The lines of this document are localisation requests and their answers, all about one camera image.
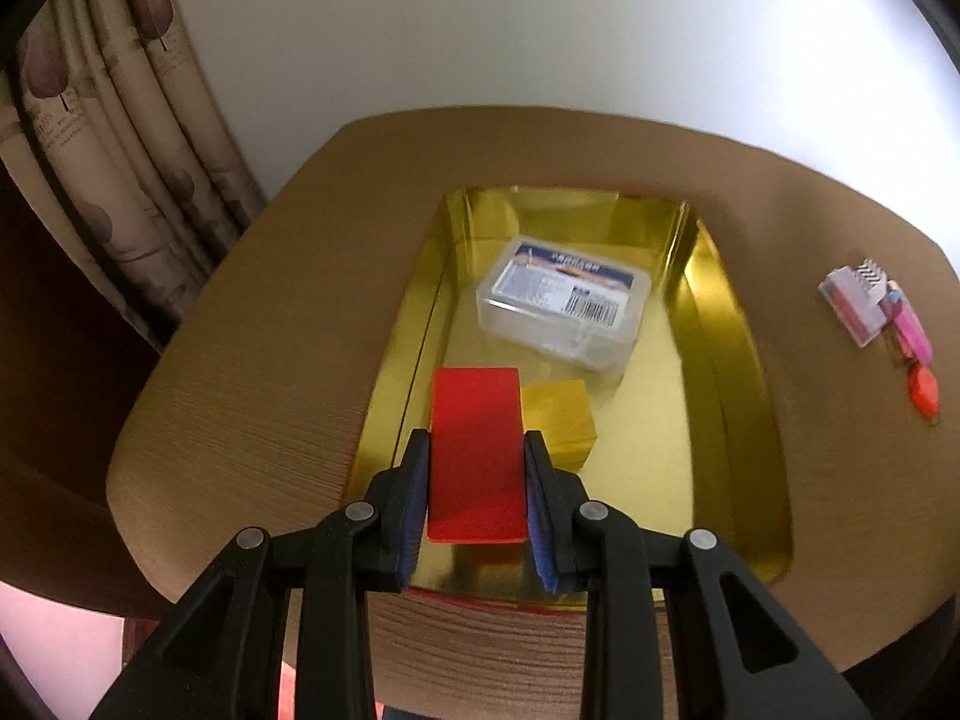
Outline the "red rectangular box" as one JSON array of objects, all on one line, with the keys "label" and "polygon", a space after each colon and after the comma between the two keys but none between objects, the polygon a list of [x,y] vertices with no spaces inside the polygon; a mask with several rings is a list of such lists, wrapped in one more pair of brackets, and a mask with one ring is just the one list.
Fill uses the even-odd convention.
[{"label": "red rectangular box", "polygon": [[431,392],[428,538],[527,539],[524,423],[512,367],[441,367]]}]

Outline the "clear plastic box with label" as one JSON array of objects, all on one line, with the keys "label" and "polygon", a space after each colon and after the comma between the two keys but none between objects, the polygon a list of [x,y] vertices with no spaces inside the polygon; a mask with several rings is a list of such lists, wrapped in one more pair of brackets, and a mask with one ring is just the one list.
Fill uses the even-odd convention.
[{"label": "clear plastic box with label", "polygon": [[635,349],[651,291],[642,268],[516,236],[480,281],[475,304],[483,332],[613,374]]}]

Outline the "red gold toffee tin box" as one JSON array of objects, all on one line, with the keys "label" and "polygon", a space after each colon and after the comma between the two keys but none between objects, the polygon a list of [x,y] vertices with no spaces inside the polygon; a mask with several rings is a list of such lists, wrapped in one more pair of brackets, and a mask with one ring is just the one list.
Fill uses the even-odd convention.
[{"label": "red gold toffee tin box", "polygon": [[[647,271],[630,361],[586,371],[492,337],[475,291],[511,239],[530,236]],[[573,188],[461,188],[438,203],[391,328],[345,494],[402,457],[430,421],[439,367],[512,367],[524,385],[584,385],[596,442],[587,492],[668,535],[708,528],[759,578],[793,559],[786,463],[748,322],[690,205]]]}]

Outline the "yellow cube box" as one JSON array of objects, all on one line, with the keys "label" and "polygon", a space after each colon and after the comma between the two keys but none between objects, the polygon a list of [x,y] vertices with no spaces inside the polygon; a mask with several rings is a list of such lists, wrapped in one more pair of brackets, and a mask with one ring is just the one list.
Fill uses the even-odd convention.
[{"label": "yellow cube box", "polygon": [[526,431],[539,431],[556,468],[579,472],[596,444],[597,431],[586,384],[557,380],[521,388]]}]

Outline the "small clear box red contents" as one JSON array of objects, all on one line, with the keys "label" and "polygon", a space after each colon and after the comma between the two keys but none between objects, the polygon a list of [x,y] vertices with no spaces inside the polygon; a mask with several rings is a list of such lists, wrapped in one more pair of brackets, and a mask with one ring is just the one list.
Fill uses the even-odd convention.
[{"label": "small clear box red contents", "polygon": [[818,285],[818,292],[850,333],[857,348],[866,348],[884,330],[887,317],[871,288],[850,266],[835,268]]}]

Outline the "magenta rectangular box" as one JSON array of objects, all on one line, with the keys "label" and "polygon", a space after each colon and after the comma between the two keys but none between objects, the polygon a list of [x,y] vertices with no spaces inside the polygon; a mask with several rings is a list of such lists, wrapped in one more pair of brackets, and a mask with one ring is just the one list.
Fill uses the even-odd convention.
[{"label": "magenta rectangular box", "polygon": [[892,330],[901,357],[921,366],[931,366],[934,361],[931,340],[907,294],[898,284],[890,283],[887,286],[880,307],[884,309],[887,325]]}]

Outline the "white chevron cube box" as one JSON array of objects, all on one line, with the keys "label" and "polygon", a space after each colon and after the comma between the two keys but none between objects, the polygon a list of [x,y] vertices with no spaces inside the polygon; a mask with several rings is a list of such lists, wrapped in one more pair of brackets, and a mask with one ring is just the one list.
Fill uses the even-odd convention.
[{"label": "white chevron cube box", "polygon": [[875,260],[864,259],[854,269],[857,281],[861,283],[864,293],[874,304],[878,304],[889,289],[889,275]]}]

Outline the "beige patterned curtain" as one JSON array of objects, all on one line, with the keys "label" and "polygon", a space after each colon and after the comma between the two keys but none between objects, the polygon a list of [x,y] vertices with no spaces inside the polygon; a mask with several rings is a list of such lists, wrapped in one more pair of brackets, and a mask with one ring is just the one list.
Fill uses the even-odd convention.
[{"label": "beige patterned curtain", "polygon": [[155,348],[267,206],[178,0],[2,0],[2,166]]}]

